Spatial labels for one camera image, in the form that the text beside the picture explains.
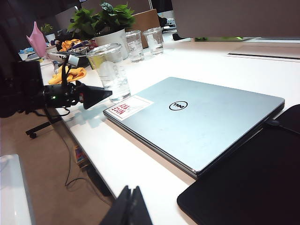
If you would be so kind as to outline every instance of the yellow cloth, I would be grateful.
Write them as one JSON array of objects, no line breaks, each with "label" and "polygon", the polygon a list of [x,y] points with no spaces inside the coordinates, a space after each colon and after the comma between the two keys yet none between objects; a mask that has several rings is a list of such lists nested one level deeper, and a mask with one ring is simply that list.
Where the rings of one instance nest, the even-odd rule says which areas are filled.
[{"label": "yellow cloth", "polygon": [[72,46],[74,46],[80,42],[81,42],[81,40],[79,40],[79,39],[72,39],[70,41],[64,41],[61,43],[62,49],[60,49],[60,52],[66,52],[69,48],[71,48]]},{"label": "yellow cloth", "polygon": [[[58,69],[58,73],[54,74],[52,76],[52,79],[48,81],[48,84],[60,84],[61,83],[61,72],[62,72],[62,68],[60,67]],[[79,67],[77,69],[70,69],[70,71],[67,75],[67,81],[68,82],[76,81],[85,76],[86,76],[86,70],[82,67]]]}]

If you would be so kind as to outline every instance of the black tablet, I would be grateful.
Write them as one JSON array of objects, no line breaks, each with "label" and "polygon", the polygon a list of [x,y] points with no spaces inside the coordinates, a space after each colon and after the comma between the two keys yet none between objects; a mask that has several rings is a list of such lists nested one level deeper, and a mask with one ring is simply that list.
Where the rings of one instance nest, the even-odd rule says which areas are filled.
[{"label": "black tablet", "polygon": [[195,222],[300,224],[300,105],[276,120],[292,131],[264,128],[178,196]]}]

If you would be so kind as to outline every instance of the floor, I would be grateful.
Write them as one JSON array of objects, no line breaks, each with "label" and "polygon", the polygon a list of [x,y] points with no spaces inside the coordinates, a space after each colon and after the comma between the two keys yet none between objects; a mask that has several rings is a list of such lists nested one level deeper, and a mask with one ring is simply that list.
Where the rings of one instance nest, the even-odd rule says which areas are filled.
[{"label": "floor", "polygon": [[[70,144],[68,148],[52,126],[38,131],[35,139],[25,134],[45,121],[45,117],[32,113],[16,113],[0,119],[0,155],[19,155],[36,224],[99,224],[113,198],[104,197],[98,190],[96,194],[85,180],[76,181],[69,189],[64,186],[69,168],[68,149],[72,151]],[[89,179],[75,163],[72,153],[69,180],[78,176]]]}]

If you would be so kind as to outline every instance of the pink object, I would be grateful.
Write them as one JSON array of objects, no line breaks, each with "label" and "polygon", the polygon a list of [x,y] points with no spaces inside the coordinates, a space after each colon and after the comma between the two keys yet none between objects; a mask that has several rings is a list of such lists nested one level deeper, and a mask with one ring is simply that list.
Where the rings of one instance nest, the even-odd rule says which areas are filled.
[{"label": "pink object", "polygon": [[46,53],[46,41],[43,33],[38,29],[37,22],[34,22],[33,31],[30,37],[26,36],[31,47],[34,48],[34,51],[39,57],[44,57]]}]

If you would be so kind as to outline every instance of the chair wheel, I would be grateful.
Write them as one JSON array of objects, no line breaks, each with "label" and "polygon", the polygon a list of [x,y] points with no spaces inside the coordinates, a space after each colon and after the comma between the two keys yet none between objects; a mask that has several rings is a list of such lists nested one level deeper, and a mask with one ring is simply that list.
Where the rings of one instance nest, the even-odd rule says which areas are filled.
[{"label": "chair wheel", "polygon": [[34,139],[34,138],[37,137],[37,134],[36,134],[36,133],[31,133],[31,134],[29,135],[29,137],[32,138],[32,139]]}]

